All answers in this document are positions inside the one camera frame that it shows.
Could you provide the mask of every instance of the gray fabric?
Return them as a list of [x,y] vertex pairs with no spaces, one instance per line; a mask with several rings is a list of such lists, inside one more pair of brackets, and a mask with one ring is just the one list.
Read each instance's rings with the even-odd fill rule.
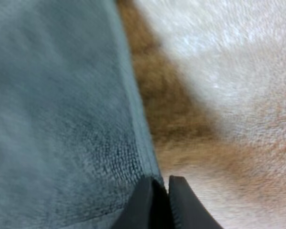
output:
[[111,0],[0,0],[0,229],[109,228],[159,176]]

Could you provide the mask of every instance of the brown fur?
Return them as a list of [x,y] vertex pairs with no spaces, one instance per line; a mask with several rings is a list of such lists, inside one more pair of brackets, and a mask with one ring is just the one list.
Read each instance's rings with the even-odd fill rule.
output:
[[187,93],[182,66],[163,53],[163,38],[132,1],[118,7],[165,180],[185,176],[224,228],[286,228],[286,146],[219,137],[216,115]]

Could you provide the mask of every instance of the brown and white fur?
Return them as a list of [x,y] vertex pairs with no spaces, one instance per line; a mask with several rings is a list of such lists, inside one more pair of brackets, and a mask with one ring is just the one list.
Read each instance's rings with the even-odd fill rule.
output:
[[225,229],[286,229],[286,0],[119,0],[163,176]]

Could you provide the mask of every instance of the gray towel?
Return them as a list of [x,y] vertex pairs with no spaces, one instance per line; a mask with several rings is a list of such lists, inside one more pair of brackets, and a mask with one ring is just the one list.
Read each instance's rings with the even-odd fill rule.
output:
[[159,177],[112,0],[0,0],[0,229],[109,228]]

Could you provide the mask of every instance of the animal fur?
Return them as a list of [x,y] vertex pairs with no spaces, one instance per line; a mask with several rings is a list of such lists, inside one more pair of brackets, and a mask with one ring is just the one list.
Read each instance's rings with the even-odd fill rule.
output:
[[163,176],[225,229],[286,229],[286,0],[119,0]]

